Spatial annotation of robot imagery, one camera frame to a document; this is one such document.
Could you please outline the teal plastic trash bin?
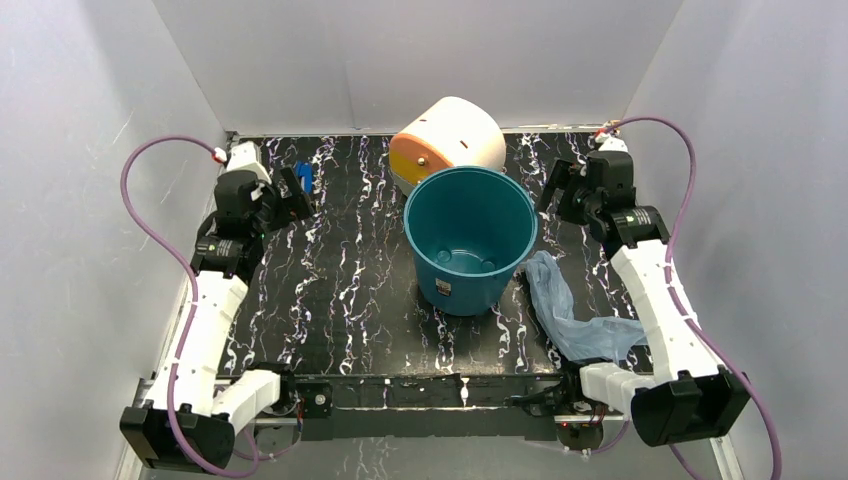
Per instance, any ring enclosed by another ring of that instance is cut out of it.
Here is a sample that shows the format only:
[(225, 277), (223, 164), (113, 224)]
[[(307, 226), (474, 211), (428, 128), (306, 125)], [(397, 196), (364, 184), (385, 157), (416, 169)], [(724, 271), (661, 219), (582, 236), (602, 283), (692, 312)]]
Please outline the teal plastic trash bin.
[(523, 186), (475, 166), (450, 167), (420, 182), (407, 197), (403, 222), (421, 294), (460, 317), (500, 301), (538, 234)]

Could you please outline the light blue plastic bag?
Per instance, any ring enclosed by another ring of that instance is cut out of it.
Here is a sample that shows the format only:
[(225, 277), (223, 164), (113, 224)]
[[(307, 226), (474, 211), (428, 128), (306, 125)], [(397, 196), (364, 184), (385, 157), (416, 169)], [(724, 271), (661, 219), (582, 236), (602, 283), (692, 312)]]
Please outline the light blue plastic bag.
[(620, 362), (633, 347), (647, 344), (645, 330), (637, 320), (610, 316), (577, 319), (572, 291), (549, 252), (535, 252), (526, 260), (523, 272), (537, 321), (566, 359)]

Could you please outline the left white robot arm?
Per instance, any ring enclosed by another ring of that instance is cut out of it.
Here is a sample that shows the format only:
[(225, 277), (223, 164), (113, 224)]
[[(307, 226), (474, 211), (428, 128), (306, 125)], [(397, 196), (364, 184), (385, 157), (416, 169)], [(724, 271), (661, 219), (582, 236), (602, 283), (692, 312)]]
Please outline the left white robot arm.
[(226, 171), (217, 180), (216, 208), (199, 227), (187, 262), (191, 296), (178, 336), (140, 405), (125, 408), (119, 422), (148, 468), (218, 474), (237, 434), (259, 414), (286, 416), (302, 406), (287, 364), (256, 362), (230, 385), (217, 382), (268, 235), (314, 213), (310, 180), (290, 167), (282, 178), (285, 191), (261, 167)]

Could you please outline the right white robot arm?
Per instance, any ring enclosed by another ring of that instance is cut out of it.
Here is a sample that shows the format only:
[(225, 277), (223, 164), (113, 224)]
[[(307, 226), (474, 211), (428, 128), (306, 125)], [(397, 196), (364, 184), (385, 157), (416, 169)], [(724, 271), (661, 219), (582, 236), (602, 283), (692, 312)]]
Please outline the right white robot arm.
[(743, 374), (730, 371), (691, 328), (659, 211), (636, 201), (634, 162), (621, 151), (593, 151), (585, 164), (554, 164), (537, 209), (553, 199), (564, 221), (587, 226), (620, 277), (645, 331), (652, 375), (620, 368), (593, 354), (566, 362), (565, 405), (577, 414), (603, 403), (630, 419), (656, 447), (726, 435), (750, 399)]

